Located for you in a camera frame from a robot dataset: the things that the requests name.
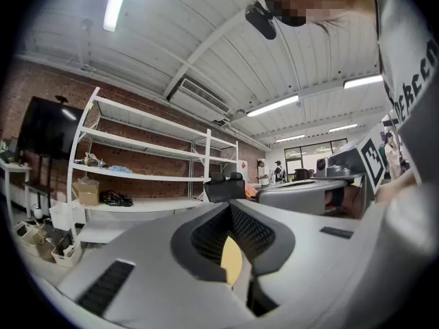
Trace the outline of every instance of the ceiling light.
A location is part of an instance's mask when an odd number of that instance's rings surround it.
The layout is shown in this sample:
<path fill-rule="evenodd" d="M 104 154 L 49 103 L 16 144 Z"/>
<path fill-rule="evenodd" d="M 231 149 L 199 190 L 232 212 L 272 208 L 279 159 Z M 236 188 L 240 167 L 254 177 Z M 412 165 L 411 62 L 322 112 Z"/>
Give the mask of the ceiling light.
<path fill-rule="evenodd" d="M 349 89 L 349 88 L 353 88 L 354 86 L 360 86 L 364 84 L 370 84 L 370 83 L 376 83 L 382 81 L 383 81 L 382 75 L 373 75 L 372 77 L 364 77 L 364 78 L 359 78 L 357 80 L 346 80 L 343 83 L 343 87 L 345 89 Z"/>
<path fill-rule="evenodd" d="M 71 114 L 70 111 L 65 108 L 62 109 L 62 113 L 64 113 L 67 117 L 69 117 L 72 121 L 76 121 L 76 117 Z"/>
<path fill-rule="evenodd" d="M 108 0 L 104 17 L 104 29 L 109 32 L 116 30 L 117 18 L 121 10 L 123 0 Z"/>
<path fill-rule="evenodd" d="M 298 136 L 292 136 L 291 138 L 285 138 L 285 139 L 280 139 L 280 140 L 276 140 L 278 143 L 282 143 L 283 141 L 290 141 L 290 140 L 296 140 L 296 139 L 301 139 L 304 138 L 305 135 L 298 135 Z"/>
<path fill-rule="evenodd" d="M 247 116 L 254 117 L 254 116 L 257 116 L 258 114 L 262 114 L 262 113 L 265 113 L 265 112 L 268 112 L 271 110 L 275 110 L 276 108 L 280 108 L 280 107 L 285 106 L 285 105 L 290 105 L 291 103 L 295 103 L 297 101 L 299 101 L 299 96 L 294 95 L 292 97 L 289 97 L 288 99 L 280 100 L 278 102 L 272 103 L 271 105 L 267 105 L 267 106 L 264 106 L 262 108 L 259 108 L 258 110 L 249 112 L 247 114 Z"/>
<path fill-rule="evenodd" d="M 358 126 L 358 124 L 345 125 L 344 127 L 331 129 L 329 132 L 334 133 L 334 132 L 338 132 L 339 130 L 351 129 L 351 128 L 355 128 L 357 126 Z"/>

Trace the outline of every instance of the ceiling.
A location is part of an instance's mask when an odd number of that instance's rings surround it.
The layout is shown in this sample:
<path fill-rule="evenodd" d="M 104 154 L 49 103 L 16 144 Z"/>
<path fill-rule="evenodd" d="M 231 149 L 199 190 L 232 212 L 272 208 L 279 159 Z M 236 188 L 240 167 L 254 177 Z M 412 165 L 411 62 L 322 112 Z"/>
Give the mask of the ceiling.
<path fill-rule="evenodd" d="M 264 145 L 326 134 L 388 111 L 382 84 L 344 90 L 378 73 L 373 22 L 347 16 L 329 28 L 288 27 L 266 40 L 244 17 L 256 0 L 124 0 L 115 32 L 102 28 L 107 0 L 47 0 L 30 21 L 21 57 L 80 69 L 166 101 L 185 75 L 230 107 L 230 125 Z M 300 102 L 249 118 L 245 112 L 298 93 Z"/>

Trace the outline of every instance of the air vent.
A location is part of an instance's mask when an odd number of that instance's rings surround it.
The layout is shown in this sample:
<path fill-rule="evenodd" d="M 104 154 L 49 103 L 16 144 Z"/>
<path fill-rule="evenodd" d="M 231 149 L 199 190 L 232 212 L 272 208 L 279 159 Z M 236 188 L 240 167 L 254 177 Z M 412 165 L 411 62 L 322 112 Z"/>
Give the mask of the air vent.
<path fill-rule="evenodd" d="M 81 296 L 78 304 L 101 317 L 133 269 L 130 263 L 115 261 Z"/>
<path fill-rule="evenodd" d="M 216 125 L 218 125 L 218 126 L 220 126 L 220 127 L 224 127 L 227 123 L 228 123 L 228 121 L 225 121 L 224 119 L 222 120 L 222 121 L 212 121 L 212 123 L 213 124 L 216 124 Z"/>
<path fill-rule="evenodd" d="M 221 112 L 228 113 L 230 111 L 230 108 L 225 105 L 223 102 L 221 102 L 215 95 L 210 94 L 197 84 L 191 82 L 188 79 L 184 79 L 181 87 L 185 89 L 186 91 L 190 92 L 192 95 L 195 95 L 197 98 L 202 99 L 203 101 L 209 103 L 211 106 L 216 108 L 217 110 L 220 110 Z"/>

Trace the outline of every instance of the brick wall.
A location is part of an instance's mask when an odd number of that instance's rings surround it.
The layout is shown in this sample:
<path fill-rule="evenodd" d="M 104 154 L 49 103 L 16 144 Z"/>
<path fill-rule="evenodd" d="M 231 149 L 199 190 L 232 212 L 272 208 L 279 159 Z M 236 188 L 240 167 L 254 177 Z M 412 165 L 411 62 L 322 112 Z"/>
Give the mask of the brick wall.
<path fill-rule="evenodd" d="M 55 101 L 56 95 L 65 96 L 69 100 L 69 105 L 84 109 L 95 87 L 101 88 L 99 96 L 123 103 L 127 106 L 138 108 L 139 110 L 155 114 L 170 121 L 177 122 L 187 127 L 205 132 L 209 127 L 204 123 L 196 121 L 176 110 L 168 108 L 149 99 L 129 93 L 123 89 L 101 83 L 89 78 L 81 77 L 71 73 L 65 73 L 49 67 L 32 64 L 29 62 L 16 63 L 5 84 L 2 96 L 0 98 L 0 136 L 3 138 L 18 137 L 21 123 L 32 96 L 42 97 L 44 99 Z M 86 126 L 94 123 L 97 116 L 97 109 L 93 108 L 88 115 Z M 121 125 L 111 121 L 101 120 L 99 130 L 112 134 L 125 136 L 156 145 L 163 145 L 175 149 L 190 150 L 190 144 L 179 141 L 167 136 L 161 136 L 155 133 L 138 130 L 133 127 Z M 232 138 L 223 132 L 212 129 L 212 134 L 225 141 L 234 143 Z M 87 142 L 82 141 L 78 147 L 77 157 L 84 157 L 87 148 Z M 198 152 L 204 153 L 203 147 L 197 147 Z M 151 175 L 172 175 L 188 176 L 189 161 L 163 158 L 159 156 L 140 154 L 122 149 L 115 149 L 103 145 L 93 145 L 92 152 L 98 157 L 103 158 L 108 165 L 125 166 L 135 173 Z M 220 156 L 220 151 L 212 151 L 213 156 Z M 228 150 L 224 150 L 224 157 L 231 155 Z M 247 145 L 239 143 L 239 158 L 247 160 L 249 164 L 249 176 L 251 182 L 256 182 L 257 176 L 257 158 L 264 157 L 265 153 Z M 32 175 L 36 175 L 36 165 L 38 157 L 34 154 L 26 154 L 26 160 L 34 168 Z M 51 186 L 57 191 L 66 191 L 67 180 L 67 162 L 54 162 L 51 175 Z M 211 165 L 211 171 L 219 171 L 220 166 Z M 83 175 L 81 171 L 74 171 L 74 178 L 80 178 Z M 201 177 L 204 175 L 204 168 L 201 163 L 196 162 L 194 167 L 194 176 Z M 42 181 L 46 180 L 46 171 L 43 169 Z M 177 182 L 151 182 L 138 180 L 125 180 L 112 178 L 103 175 L 96 175 L 94 178 L 101 182 L 102 189 L 114 189 L 127 193 L 133 197 L 179 197 L 187 196 L 187 183 Z M 21 185 L 21 177 L 13 180 L 14 184 Z M 202 190 L 201 184 L 194 184 L 194 195 Z"/>

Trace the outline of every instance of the television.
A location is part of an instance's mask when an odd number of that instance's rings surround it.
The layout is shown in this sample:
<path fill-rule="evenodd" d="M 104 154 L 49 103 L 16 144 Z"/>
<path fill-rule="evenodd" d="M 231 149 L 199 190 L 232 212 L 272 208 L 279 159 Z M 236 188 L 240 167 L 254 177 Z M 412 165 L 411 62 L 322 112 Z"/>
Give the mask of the television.
<path fill-rule="evenodd" d="M 32 97 L 21 124 L 18 146 L 56 160 L 69 160 L 83 110 Z"/>

